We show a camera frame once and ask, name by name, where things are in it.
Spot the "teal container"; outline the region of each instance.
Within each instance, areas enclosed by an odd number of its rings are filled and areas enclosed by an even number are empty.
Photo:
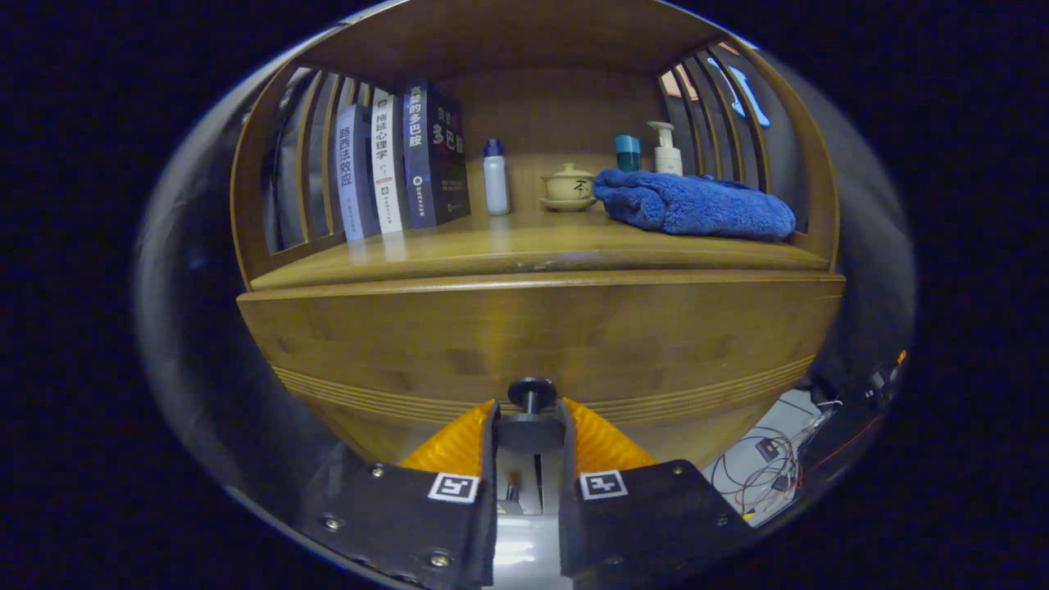
[[[641,142],[633,135],[616,135],[616,167],[623,172],[641,169]]]

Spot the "white pump dispenser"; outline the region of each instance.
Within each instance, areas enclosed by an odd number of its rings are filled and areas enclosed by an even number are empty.
[[[656,171],[682,176],[681,150],[673,147],[673,125],[663,121],[649,121],[648,126],[659,132],[659,145],[656,147]]]

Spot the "shelf surface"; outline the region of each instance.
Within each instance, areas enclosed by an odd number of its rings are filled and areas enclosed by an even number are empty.
[[[818,271],[826,265],[788,244],[647,232],[609,218],[598,204],[581,213],[481,212],[435,228],[342,243],[259,276],[252,289],[556,271]]]

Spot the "orange soft gripper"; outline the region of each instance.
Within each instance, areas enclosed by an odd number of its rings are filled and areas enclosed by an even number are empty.
[[[485,421],[495,400],[488,400],[459,416],[401,462],[422,471],[480,476],[480,444]]]
[[[588,407],[563,398],[576,427],[576,476],[655,465],[643,448]],[[495,400],[468,410],[401,462],[402,467],[463,476],[480,475],[481,436]]]
[[[576,477],[583,472],[636,469],[656,460],[596,412],[562,398],[576,423]]]

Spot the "book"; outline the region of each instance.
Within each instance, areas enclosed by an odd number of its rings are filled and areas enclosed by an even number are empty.
[[[339,209],[346,240],[364,239],[380,231],[379,211],[371,196],[371,113],[366,106],[350,105],[336,119],[335,173]]]
[[[411,227],[429,228],[469,215],[459,106],[427,81],[409,84],[402,102]]]
[[[400,97],[379,88],[371,100],[371,171],[383,233],[399,232],[407,227],[400,102]]]

